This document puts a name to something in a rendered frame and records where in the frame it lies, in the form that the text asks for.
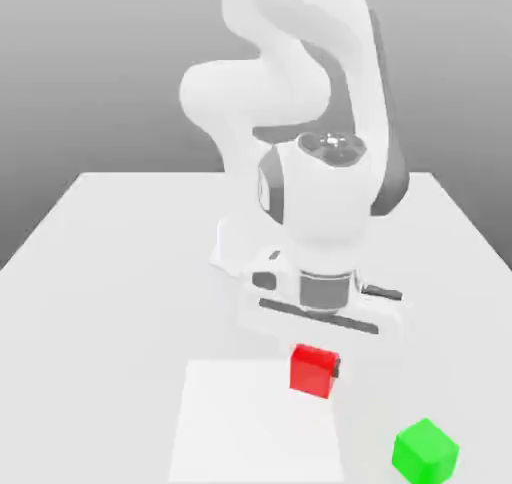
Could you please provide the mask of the small red cube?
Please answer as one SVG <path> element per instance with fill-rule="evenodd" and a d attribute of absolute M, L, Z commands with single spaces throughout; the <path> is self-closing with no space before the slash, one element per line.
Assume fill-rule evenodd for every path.
<path fill-rule="evenodd" d="M 290 357 L 289 386 L 319 398 L 328 399 L 334 380 L 339 377 L 338 353 L 298 344 Z"/>

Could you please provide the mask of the small green cube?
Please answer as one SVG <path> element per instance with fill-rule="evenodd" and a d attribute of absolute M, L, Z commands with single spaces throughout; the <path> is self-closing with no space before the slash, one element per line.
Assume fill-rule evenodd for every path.
<path fill-rule="evenodd" d="M 443 484 L 453 475 L 459 451 L 455 441 L 424 418 L 396 435 L 392 465 L 409 484 Z"/>

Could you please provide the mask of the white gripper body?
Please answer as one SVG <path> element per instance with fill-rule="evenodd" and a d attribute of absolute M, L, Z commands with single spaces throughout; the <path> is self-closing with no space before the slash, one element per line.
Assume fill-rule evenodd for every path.
<path fill-rule="evenodd" d="M 334 352 L 397 352 L 416 327 L 408 304 L 366 294 L 327 314 L 243 292 L 237 320 L 281 344 L 303 343 Z"/>

